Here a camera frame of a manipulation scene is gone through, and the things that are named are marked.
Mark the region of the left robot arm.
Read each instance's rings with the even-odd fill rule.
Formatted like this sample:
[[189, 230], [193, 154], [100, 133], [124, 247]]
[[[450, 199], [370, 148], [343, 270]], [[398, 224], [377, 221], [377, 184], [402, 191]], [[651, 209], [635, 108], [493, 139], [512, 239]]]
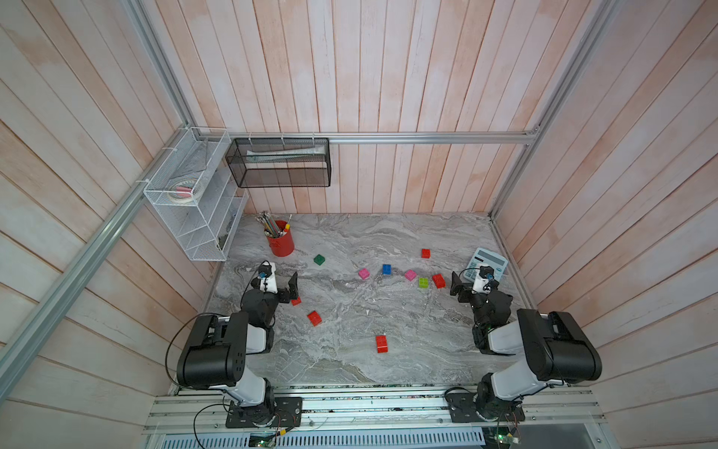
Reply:
[[217, 390], [230, 398], [229, 428], [268, 427], [280, 420], [268, 379], [246, 367], [249, 355], [266, 354], [274, 340], [279, 305], [299, 299], [298, 274], [279, 288], [275, 266], [265, 263], [228, 316], [205, 312], [194, 325], [179, 356], [176, 383], [194, 390]]

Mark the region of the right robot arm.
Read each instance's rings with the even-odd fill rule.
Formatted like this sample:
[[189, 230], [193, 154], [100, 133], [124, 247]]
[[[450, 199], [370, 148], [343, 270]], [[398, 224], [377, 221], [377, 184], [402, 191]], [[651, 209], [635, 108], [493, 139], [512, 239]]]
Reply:
[[473, 396], [464, 387], [447, 389], [454, 422], [522, 421], [524, 398], [548, 387], [600, 378], [598, 351], [571, 314], [519, 309], [512, 322], [513, 296], [499, 290], [494, 269], [480, 266], [474, 273], [473, 282], [464, 282], [454, 271], [450, 295], [471, 306], [475, 347], [484, 355], [519, 358], [500, 372], [485, 374]]

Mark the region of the long red lego brick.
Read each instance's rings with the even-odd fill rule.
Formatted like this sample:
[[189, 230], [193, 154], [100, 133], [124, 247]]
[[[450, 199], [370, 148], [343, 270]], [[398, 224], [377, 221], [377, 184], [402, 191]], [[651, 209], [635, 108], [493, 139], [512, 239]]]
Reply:
[[376, 337], [377, 352], [379, 354], [388, 352], [388, 342], [385, 335], [378, 335]]

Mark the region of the grey calculator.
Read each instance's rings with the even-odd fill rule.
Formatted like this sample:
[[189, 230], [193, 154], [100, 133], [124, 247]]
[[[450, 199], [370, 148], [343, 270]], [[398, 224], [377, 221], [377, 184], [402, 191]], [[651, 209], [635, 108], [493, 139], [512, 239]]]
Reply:
[[508, 267], [508, 260], [501, 254], [478, 248], [467, 264], [466, 270], [462, 274], [462, 278], [473, 282], [480, 266], [489, 266], [494, 270], [495, 278], [500, 282], [503, 274]]

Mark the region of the red pen cup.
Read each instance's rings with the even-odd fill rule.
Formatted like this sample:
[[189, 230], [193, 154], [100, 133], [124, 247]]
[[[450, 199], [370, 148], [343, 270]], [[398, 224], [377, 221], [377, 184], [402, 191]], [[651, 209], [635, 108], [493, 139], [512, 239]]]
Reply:
[[295, 250], [291, 226], [284, 220], [277, 220], [276, 224], [280, 228], [280, 234], [276, 238], [267, 235], [269, 249], [276, 257], [289, 256]]

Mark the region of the pens in cup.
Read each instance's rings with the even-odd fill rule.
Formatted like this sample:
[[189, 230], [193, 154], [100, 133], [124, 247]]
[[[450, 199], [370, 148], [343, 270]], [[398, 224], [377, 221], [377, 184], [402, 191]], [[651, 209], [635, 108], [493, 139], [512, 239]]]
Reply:
[[279, 222], [268, 211], [262, 211], [256, 215], [256, 221], [265, 228], [265, 234], [271, 239], [278, 239], [288, 233], [291, 226], [288, 222], [279, 224]]

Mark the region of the black mesh basket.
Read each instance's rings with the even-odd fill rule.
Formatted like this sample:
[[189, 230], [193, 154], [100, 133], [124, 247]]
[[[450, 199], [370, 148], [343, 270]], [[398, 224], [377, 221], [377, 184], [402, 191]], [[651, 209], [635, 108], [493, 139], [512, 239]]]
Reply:
[[331, 151], [326, 138], [234, 138], [225, 162], [243, 189], [331, 185]]

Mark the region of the tape roll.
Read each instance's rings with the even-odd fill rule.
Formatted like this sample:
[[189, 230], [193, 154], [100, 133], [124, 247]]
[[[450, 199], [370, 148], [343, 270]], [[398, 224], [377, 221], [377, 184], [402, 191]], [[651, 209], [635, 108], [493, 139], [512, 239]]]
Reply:
[[196, 203], [204, 193], [204, 185], [196, 178], [184, 178], [173, 181], [166, 191], [168, 201], [174, 204]]

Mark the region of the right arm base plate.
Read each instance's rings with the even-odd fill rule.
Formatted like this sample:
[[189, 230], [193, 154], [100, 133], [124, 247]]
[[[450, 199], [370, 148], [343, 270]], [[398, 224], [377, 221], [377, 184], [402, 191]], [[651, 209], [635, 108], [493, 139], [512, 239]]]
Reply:
[[523, 403], [494, 398], [490, 393], [473, 393], [463, 388], [444, 393], [453, 423], [524, 422]]

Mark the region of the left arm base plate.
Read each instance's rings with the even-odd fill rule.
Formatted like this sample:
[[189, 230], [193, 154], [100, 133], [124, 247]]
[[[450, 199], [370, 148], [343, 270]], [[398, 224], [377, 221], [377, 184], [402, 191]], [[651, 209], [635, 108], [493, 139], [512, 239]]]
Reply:
[[244, 406], [232, 403], [226, 428], [256, 428], [257, 430], [291, 430], [301, 424], [302, 398], [266, 398], [262, 404]]

